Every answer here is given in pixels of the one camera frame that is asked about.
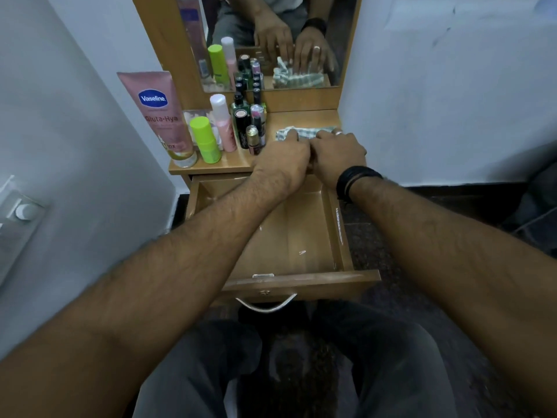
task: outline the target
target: white cap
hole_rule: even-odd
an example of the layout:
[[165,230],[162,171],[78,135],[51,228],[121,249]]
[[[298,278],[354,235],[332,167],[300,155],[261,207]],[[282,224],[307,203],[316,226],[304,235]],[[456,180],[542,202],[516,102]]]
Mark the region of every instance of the white cap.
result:
[[220,44],[222,45],[222,50],[225,52],[225,59],[236,61],[234,39],[232,37],[224,37],[220,40]]
[[213,107],[213,116],[216,121],[223,121],[230,118],[226,97],[224,95],[216,93],[215,95],[211,95],[209,101],[211,102],[211,107]]

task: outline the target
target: leg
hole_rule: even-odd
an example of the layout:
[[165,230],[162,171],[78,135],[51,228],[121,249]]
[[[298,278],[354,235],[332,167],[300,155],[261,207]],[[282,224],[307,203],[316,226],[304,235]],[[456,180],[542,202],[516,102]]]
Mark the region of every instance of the leg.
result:
[[302,32],[302,26],[308,20],[308,11],[306,7],[301,4],[294,10],[288,10],[278,14],[278,17],[286,23],[292,32],[292,41],[296,43],[296,38]]
[[224,37],[232,37],[236,47],[253,47],[254,30],[254,25],[232,10],[226,1],[220,2],[212,37],[213,44],[220,44],[220,40]]
[[346,301],[320,301],[312,323],[354,364],[358,418],[457,417],[439,349],[420,325]]
[[139,392],[134,418],[226,418],[228,382],[254,372],[261,339],[253,327],[205,321],[188,330]]

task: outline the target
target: vaseline tube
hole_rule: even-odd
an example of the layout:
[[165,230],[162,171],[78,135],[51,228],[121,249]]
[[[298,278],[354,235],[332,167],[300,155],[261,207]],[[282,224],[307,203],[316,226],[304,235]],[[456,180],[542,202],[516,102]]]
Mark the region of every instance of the vaseline tube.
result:
[[197,154],[170,72],[118,72],[118,77],[172,161],[178,167],[194,165]]

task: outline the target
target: open drawer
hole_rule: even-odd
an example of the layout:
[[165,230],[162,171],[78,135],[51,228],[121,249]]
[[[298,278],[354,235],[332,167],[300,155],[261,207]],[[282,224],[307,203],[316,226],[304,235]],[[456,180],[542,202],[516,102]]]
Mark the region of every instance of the open drawer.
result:
[[[193,176],[186,219],[248,177]],[[354,271],[336,194],[308,175],[254,232],[214,305],[349,299],[378,281],[378,270]]]

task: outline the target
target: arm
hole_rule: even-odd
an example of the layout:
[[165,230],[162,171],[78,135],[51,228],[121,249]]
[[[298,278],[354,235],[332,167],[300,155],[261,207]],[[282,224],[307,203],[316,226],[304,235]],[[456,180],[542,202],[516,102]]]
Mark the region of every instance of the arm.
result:
[[254,42],[276,64],[276,46],[281,58],[291,61],[294,57],[292,31],[263,0],[228,0],[230,6],[255,26]]
[[[328,21],[333,1],[310,0],[308,19],[319,18]],[[318,29],[308,26],[296,38],[294,72],[307,73],[310,60],[312,61],[311,72],[322,70],[325,62],[327,62],[329,70],[332,71],[335,68],[335,58],[325,36]]]
[[263,219],[302,184],[309,144],[263,150],[238,189],[87,289],[0,363],[2,416],[114,416],[219,294]]
[[[366,150],[353,134],[312,141],[331,188]],[[504,232],[394,183],[362,178],[350,197],[409,277],[547,416],[557,416],[557,261]]]

